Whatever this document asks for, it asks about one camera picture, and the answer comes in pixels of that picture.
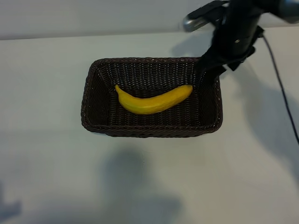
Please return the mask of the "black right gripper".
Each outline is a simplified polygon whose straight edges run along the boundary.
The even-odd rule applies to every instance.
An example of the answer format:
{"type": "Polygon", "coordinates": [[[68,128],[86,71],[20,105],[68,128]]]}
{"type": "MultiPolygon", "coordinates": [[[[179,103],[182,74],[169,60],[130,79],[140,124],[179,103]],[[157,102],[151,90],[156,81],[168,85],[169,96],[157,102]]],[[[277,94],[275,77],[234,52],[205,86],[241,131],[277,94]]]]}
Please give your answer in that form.
{"type": "Polygon", "coordinates": [[[225,61],[234,61],[227,66],[235,71],[256,51],[251,46],[258,21],[262,14],[252,0],[231,0],[213,33],[212,45],[197,61],[197,74],[217,77],[226,71],[225,61]]]}

